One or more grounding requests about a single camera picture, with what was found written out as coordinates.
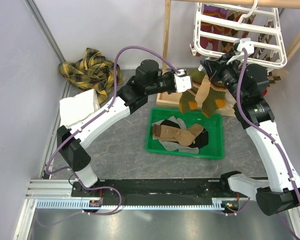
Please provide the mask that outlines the olive striped sock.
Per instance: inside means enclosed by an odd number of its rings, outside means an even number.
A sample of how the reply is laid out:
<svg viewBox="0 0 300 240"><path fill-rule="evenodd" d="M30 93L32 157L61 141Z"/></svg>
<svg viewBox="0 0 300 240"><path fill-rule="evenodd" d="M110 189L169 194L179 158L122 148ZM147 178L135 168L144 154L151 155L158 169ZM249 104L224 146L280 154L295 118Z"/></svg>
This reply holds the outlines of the olive striped sock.
<svg viewBox="0 0 300 240"><path fill-rule="evenodd" d="M179 110L183 114L195 110L198 107L196 95L206 74L199 70L191 70L188 75L192 80L192 88L183 92L179 99Z"/></svg>
<svg viewBox="0 0 300 240"><path fill-rule="evenodd" d="M211 82L209 93L201 105L201 112L207 118L212 116L216 110L226 106L227 88L221 81Z"/></svg>

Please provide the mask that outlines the white clip hanger rack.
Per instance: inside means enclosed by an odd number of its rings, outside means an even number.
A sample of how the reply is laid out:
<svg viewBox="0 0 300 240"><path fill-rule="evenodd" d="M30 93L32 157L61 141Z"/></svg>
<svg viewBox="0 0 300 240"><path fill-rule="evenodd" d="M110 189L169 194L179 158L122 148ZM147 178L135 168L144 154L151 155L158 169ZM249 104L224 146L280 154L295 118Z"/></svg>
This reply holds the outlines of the white clip hanger rack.
<svg viewBox="0 0 300 240"><path fill-rule="evenodd" d="M280 25L279 9L257 5L196 3L193 56L217 59L235 54L236 45L248 39L247 62L268 70L282 69L288 62Z"/></svg>

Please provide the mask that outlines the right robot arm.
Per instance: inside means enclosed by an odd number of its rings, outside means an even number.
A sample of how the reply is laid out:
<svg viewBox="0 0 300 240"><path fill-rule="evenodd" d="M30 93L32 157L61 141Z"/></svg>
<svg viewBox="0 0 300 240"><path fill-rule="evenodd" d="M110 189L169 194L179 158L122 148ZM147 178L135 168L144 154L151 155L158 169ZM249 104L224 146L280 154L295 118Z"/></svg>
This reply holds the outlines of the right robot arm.
<svg viewBox="0 0 300 240"><path fill-rule="evenodd" d="M234 105L237 120L252 139L268 181L247 177L239 171L222 174L219 191L225 197L239 192L256 200L260 210L267 216L300 206L300 176L289 158L279 137L274 114L263 94L270 83L268 71L259 64L239 68L239 61L227 64L227 59L206 59L200 61L212 84L223 83L229 93L240 103Z"/></svg>

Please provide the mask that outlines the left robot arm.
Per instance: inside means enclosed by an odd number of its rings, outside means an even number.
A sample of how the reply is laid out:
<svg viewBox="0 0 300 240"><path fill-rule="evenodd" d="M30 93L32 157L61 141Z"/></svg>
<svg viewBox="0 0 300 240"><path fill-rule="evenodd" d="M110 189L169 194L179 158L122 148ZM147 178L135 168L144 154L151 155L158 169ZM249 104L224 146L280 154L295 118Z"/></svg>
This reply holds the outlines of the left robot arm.
<svg viewBox="0 0 300 240"><path fill-rule="evenodd" d="M57 152L81 181L82 191L89 197L99 193L100 185L87 147L113 124L144 106L149 95L164 92L176 92L175 73L163 73L155 60L144 60L116 96L101 109L73 127L62 125L58 128Z"/></svg>

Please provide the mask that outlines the wooden hanger stand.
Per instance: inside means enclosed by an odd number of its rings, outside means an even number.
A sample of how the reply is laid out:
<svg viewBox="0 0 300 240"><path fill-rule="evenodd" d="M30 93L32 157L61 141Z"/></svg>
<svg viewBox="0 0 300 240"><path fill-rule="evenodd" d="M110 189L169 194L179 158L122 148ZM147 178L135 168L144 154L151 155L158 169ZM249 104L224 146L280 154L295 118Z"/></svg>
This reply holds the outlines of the wooden hanger stand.
<svg viewBox="0 0 300 240"><path fill-rule="evenodd" d="M300 31L293 39L292 44L288 48L288 54L286 53L284 42L281 33L281 26L279 20L279 10L278 7L283 7L287 9L300 9L300 0L177 0L182 2L195 2L196 12L194 18L194 32L193 32L193 47L190 44L190 50L193 56L196 54L201 54L202 56L208 58L219 58L224 53L221 51L207 50L199 46L200 37L208 37L211 39L216 39L219 41L227 41L234 43L239 38L230 37L225 35L218 35L214 33L209 33L200 30L201 22L207 22L210 24L217 24L226 28L231 28L241 31L249 31L252 33L265 34L275 36L276 44L269 44L263 42L252 41L254 48L270 50L270 53L277 53L279 56L278 62L262 60L259 58L248 57L247 64L259 64L267 69L282 69L288 62L289 59L295 54L295 52L300 47ZM168 56L168 43L169 43L169 30L170 30L170 19L171 19L171 2L172 0L165 1L165 11L164 11L164 40L163 40L163 57L164 59ZM236 12L242 12L243 16L239 18L238 21L230 21L226 19L216 18L213 19L212 16L207 16L202 13L204 9L203 5L214 6L218 8L223 8L226 10L234 10ZM271 11L259 10L258 7L271 8ZM273 20L274 27L265 27L258 25L249 25L243 23L243 19L250 17L251 15L261 15L268 16L270 20ZM179 107L179 100L182 96L181 93L171 93L167 92L158 93L156 98L156 105L162 108L173 108ZM225 107L216 111L217 114L224 116L234 117L235 111L231 107L231 104L235 103L234 98L231 97L230 93L227 93L226 97L227 104Z"/></svg>

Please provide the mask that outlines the red white sock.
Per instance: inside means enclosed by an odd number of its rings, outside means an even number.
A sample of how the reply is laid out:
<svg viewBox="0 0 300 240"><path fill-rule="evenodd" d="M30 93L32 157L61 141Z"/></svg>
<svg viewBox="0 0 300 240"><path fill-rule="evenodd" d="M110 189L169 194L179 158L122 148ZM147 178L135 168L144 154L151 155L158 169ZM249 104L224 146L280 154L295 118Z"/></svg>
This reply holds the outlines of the red white sock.
<svg viewBox="0 0 300 240"><path fill-rule="evenodd" d="M210 91L210 81L209 78L207 76L205 76L202 79L201 85L197 91L195 100L198 103L199 106L202 105L202 103L205 101L205 99L207 98L209 91Z"/></svg>

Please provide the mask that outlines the brown argyle sock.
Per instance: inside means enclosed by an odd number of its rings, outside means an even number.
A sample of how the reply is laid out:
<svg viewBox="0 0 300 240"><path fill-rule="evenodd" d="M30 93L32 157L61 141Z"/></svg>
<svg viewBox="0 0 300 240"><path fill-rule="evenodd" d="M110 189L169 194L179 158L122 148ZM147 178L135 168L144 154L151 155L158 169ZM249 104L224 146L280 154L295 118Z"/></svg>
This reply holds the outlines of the brown argyle sock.
<svg viewBox="0 0 300 240"><path fill-rule="evenodd" d="M272 87L277 82L280 82L289 74L289 72L284 68L280 68L280 69L267 68L266 70L267 70L267 79L269 81L269 87Z"/></svg>
<svg viewBox="0 0 300 240"><path fill-rule="evenodd" d="M237 22L240 19L242 14L243 14L243 12L229 10L226 19L228 21ZM242 22L245 24L251 25L253 23L255 17L256 17L256 15L252 14L248 18L244 18ZM242 39L242 38L248 37L249 31L235 30L233 28L224 27L222 34L226 37ZM233 53L234 52L234 44L232 42L228 42L228 41L221 41L220 49L221 49L221 52L225 53L225 54Z"/></svg>

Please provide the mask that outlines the purple maroon sock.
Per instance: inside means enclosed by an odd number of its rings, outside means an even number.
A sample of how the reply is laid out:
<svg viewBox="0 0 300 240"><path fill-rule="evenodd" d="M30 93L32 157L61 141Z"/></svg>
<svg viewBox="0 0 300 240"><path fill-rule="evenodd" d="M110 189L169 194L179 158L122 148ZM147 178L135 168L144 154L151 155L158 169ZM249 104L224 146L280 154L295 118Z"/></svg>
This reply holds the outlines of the purple maroon sock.
<svg viewBox="0 0 300 240"><path fill-rule="evenodd" d="M211 5L204 5L203 14L209 17L220 18L227 20L228 19L228 9L219 8ZM227 35L230 32L230 29L224 26L215 25L212 23L200 22L200 30L202 32L217 34L217 35ZM202 48L207 48L208 44L212 44L212 50L218 51L220 41L213 38L200 37L200 46ZM220 49L223 53L229 53L230 50L227 49L227 41L221 41Z"/></svg>

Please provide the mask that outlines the black sock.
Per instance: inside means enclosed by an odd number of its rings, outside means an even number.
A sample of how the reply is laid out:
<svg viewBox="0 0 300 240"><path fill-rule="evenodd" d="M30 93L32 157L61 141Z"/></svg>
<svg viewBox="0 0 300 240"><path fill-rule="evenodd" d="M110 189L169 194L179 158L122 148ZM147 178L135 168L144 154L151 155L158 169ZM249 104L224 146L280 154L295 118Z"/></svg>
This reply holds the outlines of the black sock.
<svg viewBox="0 0 300 240"><path fill-rule="evenodd" d="M154 139L159 140L160 144L167 151L185 152L185 153L199 153L199 149L208 145L209 133L200 124L193 124L191 127L186 128L184 121L180 118L163 120L159 123L160 133L152 136Z"/></svg>

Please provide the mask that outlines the tan sock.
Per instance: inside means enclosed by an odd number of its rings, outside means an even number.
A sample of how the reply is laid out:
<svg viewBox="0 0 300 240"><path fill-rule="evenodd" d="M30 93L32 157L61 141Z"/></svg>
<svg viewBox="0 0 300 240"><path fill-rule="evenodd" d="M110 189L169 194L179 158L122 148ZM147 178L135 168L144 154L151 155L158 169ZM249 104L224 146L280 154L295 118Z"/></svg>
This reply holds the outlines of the tan sock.
<svg viewBox="0 0 300 240"><path fill-rule="evenodd" d="M154 124L151 129L151 135L157 140L178 142L183 147L200 144L201 142L205 143L209 138L208 131L197 123L187 129Z"/></svg>

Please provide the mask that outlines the green plastic tray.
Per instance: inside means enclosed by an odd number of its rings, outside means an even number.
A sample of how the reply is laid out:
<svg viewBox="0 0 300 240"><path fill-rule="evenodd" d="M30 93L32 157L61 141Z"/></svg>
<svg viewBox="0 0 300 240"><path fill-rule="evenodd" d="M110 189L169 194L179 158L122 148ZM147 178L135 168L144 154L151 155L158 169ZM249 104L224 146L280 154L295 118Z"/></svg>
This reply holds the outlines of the green plastic tray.
<svg viewBox="0 0 300 240"><path fill-rule="evenodd" d="M190 127L193 124L202 125L208 133L208 144L200 148L198 153L166 150L159 140L152 137L151 130L153 124L167 120L169 117L175 117L176 119L183 120L186 127ZM170 154L192 158L222 159L225 156L223 117L220 114L215 113L210 118L207 118L199 111L190 111L183 114L178 109L155 107L150 112L145 149L148 152L157 154Z"/></svg>

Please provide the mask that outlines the grey sock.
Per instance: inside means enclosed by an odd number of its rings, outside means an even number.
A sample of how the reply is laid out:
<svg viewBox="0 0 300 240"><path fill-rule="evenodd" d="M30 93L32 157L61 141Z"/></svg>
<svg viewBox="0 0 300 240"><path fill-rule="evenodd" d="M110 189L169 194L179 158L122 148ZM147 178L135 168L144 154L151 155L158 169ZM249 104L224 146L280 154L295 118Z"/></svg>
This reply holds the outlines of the grey sock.
<svg viewBox="0 0 300 240"><path fill-rule="evenodd" d="M176 118L175 116L171 116L165 120L157 121L155 122L155 124L157 125L170 124L175 128L180 128L183 130L187 129L185 122L181 118ZM166 151L170 151L170 152L178 151L179 153L188 153L188 154L199 153L198 147L182 146L178 142L165 141L165 140L159 140L159 142Z"/></svg>

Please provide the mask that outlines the yellow plaid cloth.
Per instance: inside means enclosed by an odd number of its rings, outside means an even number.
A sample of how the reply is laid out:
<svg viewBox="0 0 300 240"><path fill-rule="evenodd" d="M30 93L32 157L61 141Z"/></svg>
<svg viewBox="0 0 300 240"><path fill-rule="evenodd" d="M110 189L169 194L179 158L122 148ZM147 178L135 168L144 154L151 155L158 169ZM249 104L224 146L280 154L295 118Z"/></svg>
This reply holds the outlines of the yellow plaid cloth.
<svg viewBox="0 0 300 240"><path fill-rule="evenodd" d="M124 82L120 67L117 66L116 71L114 71L114 62L93 48L87 48L83 57L76 62L60 63L58 71L81 91L94 89L100 104L108 99L115 81L118 85Z"/></svg>

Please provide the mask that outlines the white folded towel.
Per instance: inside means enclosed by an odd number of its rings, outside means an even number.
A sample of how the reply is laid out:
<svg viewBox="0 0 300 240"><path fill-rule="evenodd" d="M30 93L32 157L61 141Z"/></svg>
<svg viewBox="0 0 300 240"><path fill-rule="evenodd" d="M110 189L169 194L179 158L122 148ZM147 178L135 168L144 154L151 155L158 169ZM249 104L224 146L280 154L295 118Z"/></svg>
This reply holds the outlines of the white folded towel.
<svg viewBox="0 0 300 240"><path fill-rule="evenodd" d="M60 126L71 127L100 109L97 92L90 89L59 101Z"/></svg>

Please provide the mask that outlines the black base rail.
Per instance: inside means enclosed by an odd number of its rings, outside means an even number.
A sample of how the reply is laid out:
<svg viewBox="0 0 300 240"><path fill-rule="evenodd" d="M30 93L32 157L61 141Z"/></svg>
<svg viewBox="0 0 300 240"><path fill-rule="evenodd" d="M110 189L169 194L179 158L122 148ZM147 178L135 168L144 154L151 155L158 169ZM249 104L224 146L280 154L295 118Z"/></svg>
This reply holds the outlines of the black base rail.
<svg viewBox="0 0 300 240"><path fill-rule="evenodd" d="M117 189L123 206L210 205L213 198L246 197L227 189L221 178L104 179L92 187Z"/></svg>

